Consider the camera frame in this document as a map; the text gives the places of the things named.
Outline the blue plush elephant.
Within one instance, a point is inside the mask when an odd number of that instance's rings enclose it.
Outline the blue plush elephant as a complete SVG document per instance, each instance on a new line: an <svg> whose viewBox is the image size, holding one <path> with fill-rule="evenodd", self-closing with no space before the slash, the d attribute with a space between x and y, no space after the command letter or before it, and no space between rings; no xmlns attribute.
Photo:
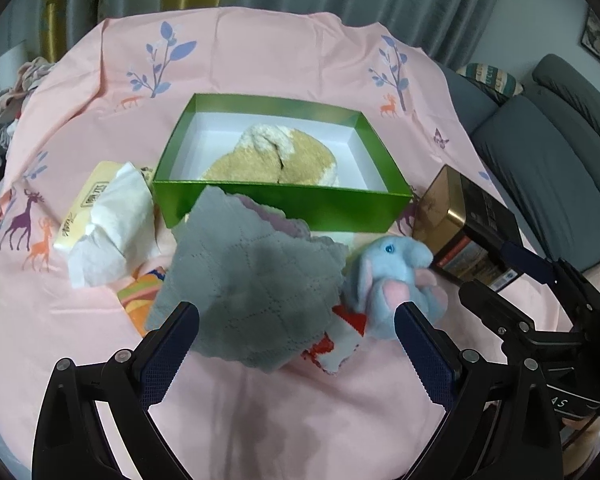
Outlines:
<svg viewBox="0 0 600 480"><path fill-rule="evenodd" d="M430 266L434 255L408 236L384 236L370 243L351 263L343 282L347 308L366 316L365 333L393 339L394 312L411 302L434 324L448 308L448 295Z"/></svg>

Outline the grey microfibre cloth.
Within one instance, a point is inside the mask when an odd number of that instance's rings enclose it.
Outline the grey microfibre cloth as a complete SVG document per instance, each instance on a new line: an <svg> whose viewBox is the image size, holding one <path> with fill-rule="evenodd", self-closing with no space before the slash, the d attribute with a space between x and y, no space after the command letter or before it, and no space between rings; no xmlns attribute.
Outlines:
<svg viewBox="0 0 600 480"><path fill-rule="evenodd" d="M347 255L329 237L275 231L237 195L208 186L178 228L146 330L187 301L200 317L193 350L274 372L323 337Z"/></svg>

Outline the yellow and white towel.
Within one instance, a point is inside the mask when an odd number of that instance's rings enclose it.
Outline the yellow and white towel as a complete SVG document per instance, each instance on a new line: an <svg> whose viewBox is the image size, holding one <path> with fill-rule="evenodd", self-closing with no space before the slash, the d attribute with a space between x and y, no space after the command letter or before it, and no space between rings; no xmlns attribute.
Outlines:
<svg viewBox="0 0 600 480"><path fill-rule="evenodd" d="M207 181L339 185L332 151L314 136L278 125L247 128L235 147L201 176Z"/></svg>

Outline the gold and black tin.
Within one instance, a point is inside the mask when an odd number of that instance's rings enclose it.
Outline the gold and black tin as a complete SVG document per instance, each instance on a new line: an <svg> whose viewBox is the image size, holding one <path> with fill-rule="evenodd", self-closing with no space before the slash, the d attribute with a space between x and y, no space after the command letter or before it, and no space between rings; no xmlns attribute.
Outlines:
<svg viewBox="0 0 600 480"><path fill-rule="evenodd" d="M522 244L514 214L449 165L419 200L412 237L432 252L434 270L456 284L478 281L499 292L520 277L501 254L506 242Z"/></svg>

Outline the dark grey sofa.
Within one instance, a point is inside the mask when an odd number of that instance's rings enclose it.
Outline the dark grey sofa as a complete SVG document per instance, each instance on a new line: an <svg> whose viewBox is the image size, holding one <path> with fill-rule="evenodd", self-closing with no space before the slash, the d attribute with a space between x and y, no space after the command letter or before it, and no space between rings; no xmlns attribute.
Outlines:
<svg viewBox="0 0 600 480"><path fill-rule="evenodd" d="M600 92L550 53L503 96L446 68L460 123L532 247L579 271L600 264Z"/></svg>

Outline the red and white cloth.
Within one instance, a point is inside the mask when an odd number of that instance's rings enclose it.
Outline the red and white cloth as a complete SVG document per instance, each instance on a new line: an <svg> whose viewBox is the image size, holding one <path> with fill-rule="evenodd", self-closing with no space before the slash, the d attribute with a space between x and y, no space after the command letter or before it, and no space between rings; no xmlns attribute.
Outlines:
<svg viewBox="0 0 600 480"><path fill-rule="evenodd" d="M327 374L336 374L344 361L352 356L362 342L367 316L354 312L343 304L332 308L330 322L323 337L302 352L302 358L311 361Z"/></svg>

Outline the striped cushion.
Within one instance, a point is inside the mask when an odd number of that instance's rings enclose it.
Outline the striped cushion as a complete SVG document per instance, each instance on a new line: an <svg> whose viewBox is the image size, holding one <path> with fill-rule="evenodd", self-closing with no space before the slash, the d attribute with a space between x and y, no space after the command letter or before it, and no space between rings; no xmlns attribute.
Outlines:
<svg viewBox="0 0 600 480"><path fill-rule="evenodd" d="M489 89L499 96L510 98L524 91L524 86L509 72L483 63L468 63L456 71L481 88Z"/></svg>

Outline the green cardboard box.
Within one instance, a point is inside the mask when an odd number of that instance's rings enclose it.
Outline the green cardboard box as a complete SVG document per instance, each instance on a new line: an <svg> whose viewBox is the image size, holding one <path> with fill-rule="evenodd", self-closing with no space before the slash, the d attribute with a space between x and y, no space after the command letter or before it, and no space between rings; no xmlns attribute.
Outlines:
<svg viewBox="0 0 600 480"><path fill-rule="evenodd" d="M270 96L197 93L155 172L154 199L175 226L217 186L304 220L314 231L387 231L413 192L357 110Z"/></svg>

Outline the yellow tissue pack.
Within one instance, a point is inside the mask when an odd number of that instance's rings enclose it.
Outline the yellow tissue pack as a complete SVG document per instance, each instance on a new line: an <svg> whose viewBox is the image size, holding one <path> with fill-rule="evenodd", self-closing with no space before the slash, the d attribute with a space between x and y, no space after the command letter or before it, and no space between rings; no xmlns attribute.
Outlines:
<svg viewBox="0 0 600 480"><path fill-rule="evenodd" d="M74 288L128 278L158 255L150 176L130 162L100 162L86 179L53 244Z"/></svg>

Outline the purple knitted cloth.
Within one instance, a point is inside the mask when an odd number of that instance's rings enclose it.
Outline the purple knitted cloth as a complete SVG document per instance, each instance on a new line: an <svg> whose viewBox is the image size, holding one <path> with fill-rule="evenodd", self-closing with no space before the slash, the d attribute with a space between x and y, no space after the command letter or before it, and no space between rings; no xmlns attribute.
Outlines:
<svg viewBox="0 0 600 480"><path fill-rule="evenodd" d="M248 196L238 194L237 198L246 208L254 211L262 220L268 222L275 231L283 232L293 238L303 238L304 240L311 237L311 231L303 220L288 219L283 211L258 204Z"/></svg>

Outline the pile of pink clothes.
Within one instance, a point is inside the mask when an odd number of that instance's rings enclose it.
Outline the pile of pink clothes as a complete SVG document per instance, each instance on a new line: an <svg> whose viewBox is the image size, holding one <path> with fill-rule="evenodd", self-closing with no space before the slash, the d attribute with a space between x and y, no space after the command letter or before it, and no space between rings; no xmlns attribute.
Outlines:
<svg viewBox="0 0 600 480"><path fill-rule="evenodd" d="M12 142L20 116L33 92L54 66L42 56L24 62L16 71L15 83L0 90L0 145L5 151Z"/></svg>

